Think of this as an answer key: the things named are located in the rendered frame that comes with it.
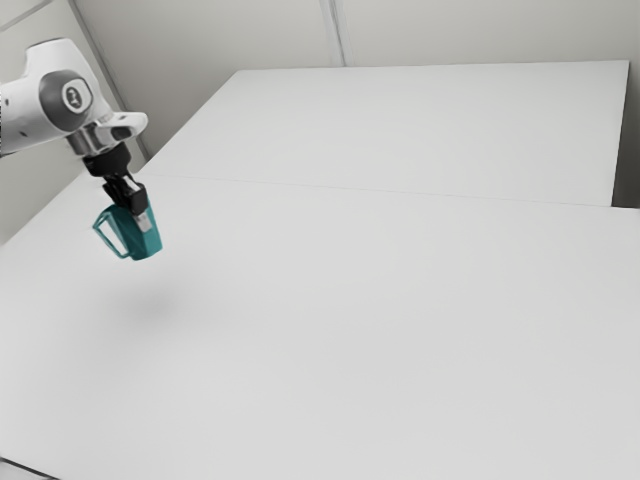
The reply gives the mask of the teal faceted mug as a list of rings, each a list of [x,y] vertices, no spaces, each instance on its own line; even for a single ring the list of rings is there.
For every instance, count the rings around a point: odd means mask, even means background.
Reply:
[[[119,249],[104,233],[107,224],[122,245]],[[151,205],[140,215],[112,204],[103,210],[92,225],[104,244],[120,259],[140,261],[152,257],[163,248],[160,231]]]

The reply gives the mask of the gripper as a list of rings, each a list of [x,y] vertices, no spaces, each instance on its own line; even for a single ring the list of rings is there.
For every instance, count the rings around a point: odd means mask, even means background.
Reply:
[[[148,232],[152,228],[147,213],[149,199],[146,187],[136,181],[129,171],[132,155],[126,144],[118,144],[114,148],[95,155],[85,156],[82,162],[92,177],[111,178],[122,177],[123,197],[126,208],[132,215],[141,232]]]

